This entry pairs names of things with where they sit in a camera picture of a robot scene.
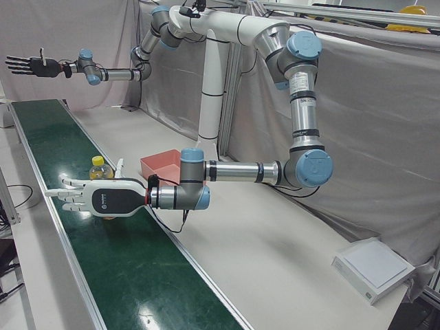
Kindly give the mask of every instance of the yellow hard hat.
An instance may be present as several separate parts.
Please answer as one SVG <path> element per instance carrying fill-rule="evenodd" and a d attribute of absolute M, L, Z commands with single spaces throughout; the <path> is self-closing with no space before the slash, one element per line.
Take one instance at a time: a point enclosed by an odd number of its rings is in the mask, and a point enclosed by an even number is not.
<path fill-rule="evenodd" d="M 400 14 L 426 15 L 426 7 L 424 5 L 409 5 L 399 11 Z M 390 31 L 431 33 L 426 27 L 417 27 L 409 25 L 388 24 L 386 27 Z"/>

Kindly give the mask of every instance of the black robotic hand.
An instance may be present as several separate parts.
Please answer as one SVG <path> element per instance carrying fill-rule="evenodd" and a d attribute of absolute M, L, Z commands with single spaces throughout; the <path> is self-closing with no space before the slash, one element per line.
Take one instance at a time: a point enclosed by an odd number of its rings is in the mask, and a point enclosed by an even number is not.
<path fill-rule="evenodd" d="M 72 69 L 70 63 L 59 63 L 53 58 L 45 58 L 42 50 L 40 50 L 40 57 L 13 57 L 6 56 L 8 59 L 8 69 L 12 70 L 13 74 L 27 74 L 37 77 L 50 77 L 54 78 L 61 72 L 64 72 L 66 78 L 72 76 Z"/>

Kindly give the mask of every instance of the white box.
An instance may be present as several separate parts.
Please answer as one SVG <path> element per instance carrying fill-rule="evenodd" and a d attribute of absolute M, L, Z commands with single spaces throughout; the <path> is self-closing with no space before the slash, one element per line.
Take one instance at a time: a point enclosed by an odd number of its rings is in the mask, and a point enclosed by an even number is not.
<path fill-rule="evenodd" d="M 414 267 L 379 240 L 366 239 L 340 250 L 332 262 L 370 305 L 403 283 Z"/>

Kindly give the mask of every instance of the red plastic bin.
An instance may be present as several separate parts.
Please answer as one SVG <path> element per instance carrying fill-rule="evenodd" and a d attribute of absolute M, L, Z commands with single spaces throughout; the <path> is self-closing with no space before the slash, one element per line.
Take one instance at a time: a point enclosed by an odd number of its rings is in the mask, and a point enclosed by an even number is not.
<path fill-rule="evenodd" d="M 142 176 L 148 179 L 150 175 L 157 174 L 159 177 L 174 182 L 180 181 L 180 151 L 176 149 L 140 159 Z M 175 186 L 171 182 L 161 180 L 160 186 Z"/>

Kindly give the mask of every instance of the plastic bottle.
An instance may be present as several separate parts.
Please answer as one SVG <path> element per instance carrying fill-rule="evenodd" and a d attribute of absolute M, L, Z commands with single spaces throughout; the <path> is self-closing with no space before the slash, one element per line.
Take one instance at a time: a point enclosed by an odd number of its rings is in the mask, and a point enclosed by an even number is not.
<path fill-rule="evenodd" d="M 91 159 L 93 167 L 90 168 L 89 175 L 90 180 L 96 179 L 111 179 L 113 174 L 113 169 L 110 165 L 104 163 L 104 158 L 102 156 L 95 156 Z"/>

